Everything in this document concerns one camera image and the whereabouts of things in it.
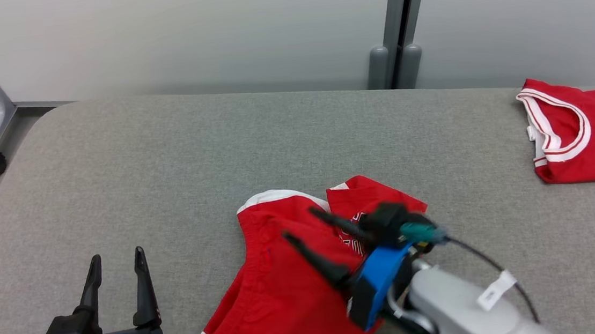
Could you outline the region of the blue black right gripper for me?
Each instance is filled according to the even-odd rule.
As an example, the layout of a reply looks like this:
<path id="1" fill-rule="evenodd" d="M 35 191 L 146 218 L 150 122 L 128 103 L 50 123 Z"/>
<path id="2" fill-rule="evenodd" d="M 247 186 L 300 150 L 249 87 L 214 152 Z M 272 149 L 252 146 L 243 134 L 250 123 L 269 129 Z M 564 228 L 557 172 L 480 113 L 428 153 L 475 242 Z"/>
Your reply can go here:
<path id="1" fill-rule="evenodd" d="M 356 223 L 316 207 L 309 207 L 317 219 L 340 228 L 359 242 L 374 242 L 374 236 L 365 232 Z M 330 287 L 346 292 L 347 317 L 360 330 L 370 332 L 377 324 L 382 307 L 387 303 L 387 293 L 396 282 L 402 266 L 410 255 L 412 243 L 404 241 L 399 246 L 364 245 L 364 259 L 351 276 L 350 268 L 338 264 L 311 249 L 306 243 L 291 234 L 282 236 L 321 275 Z"/>

